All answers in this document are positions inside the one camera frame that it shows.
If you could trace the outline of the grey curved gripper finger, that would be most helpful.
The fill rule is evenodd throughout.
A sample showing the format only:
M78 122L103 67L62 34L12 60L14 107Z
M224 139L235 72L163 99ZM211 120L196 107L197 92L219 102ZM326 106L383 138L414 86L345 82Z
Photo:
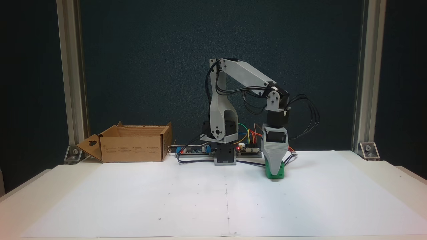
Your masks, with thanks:
M262 153L269 164L270 173L276 176L279 173L283 158L288 151L289 144L283 142L262 142Z

